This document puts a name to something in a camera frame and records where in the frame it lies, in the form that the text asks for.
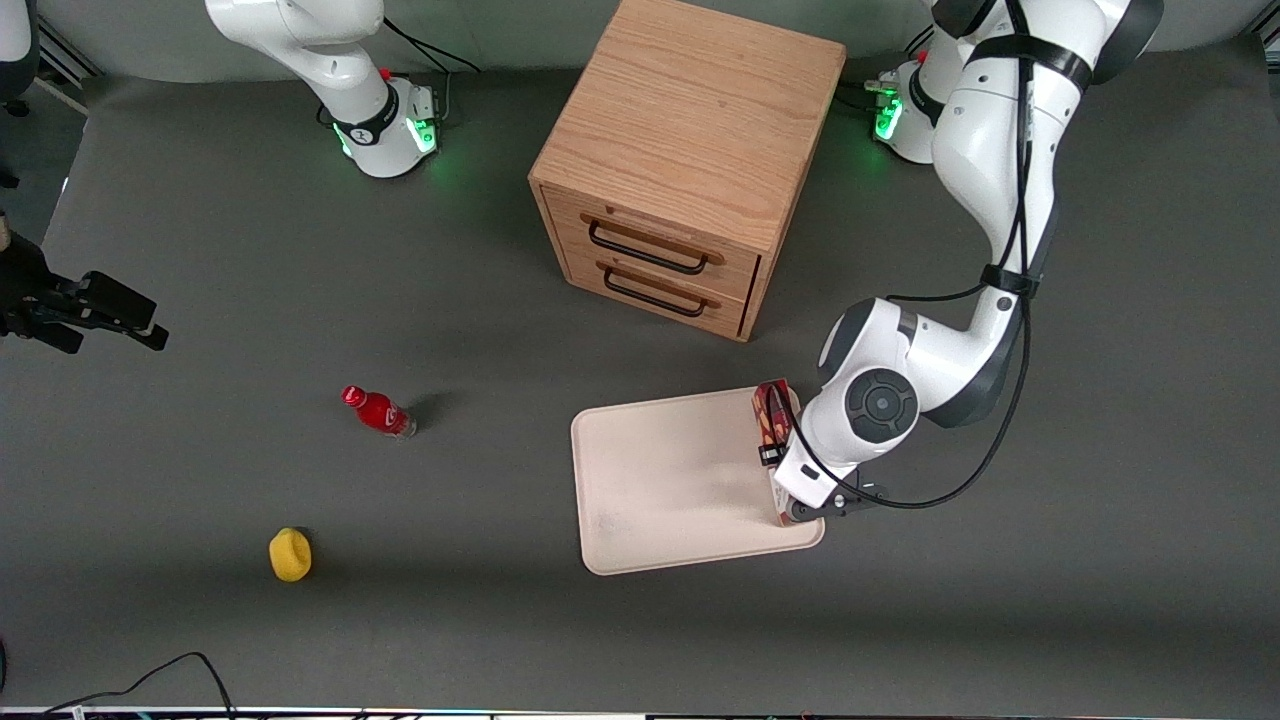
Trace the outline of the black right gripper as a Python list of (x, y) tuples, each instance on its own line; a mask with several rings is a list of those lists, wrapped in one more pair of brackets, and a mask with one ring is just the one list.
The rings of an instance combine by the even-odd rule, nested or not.
[(146, 348), (166, 347), (170, 334), (154, 324), (157, 305), (151, 299), (101, 272), (88, 272), (81, 281), (51, 272), (42, 249), (1, 214), (1, 334), (77, 354), (84, 337), (67, 323), (79, 322), (81, 304)]

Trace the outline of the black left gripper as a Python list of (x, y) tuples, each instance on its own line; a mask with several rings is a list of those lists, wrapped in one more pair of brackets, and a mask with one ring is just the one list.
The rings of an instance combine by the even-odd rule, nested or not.
[[(764, 468), (777, 468), (788, 451), (786, 443), (765, 443), (758, 447), (760, 465)], [(860, 496), (850, 495), (846, 489), (837, 488), (827, 501), (814, 509), (800, 500), (787, 495), (787, 524), (803, 524), (824, 520), (827, 518), (847, 518), (852, 512), (865, 509), (878, 509), (878, 503), (868, 502)]]

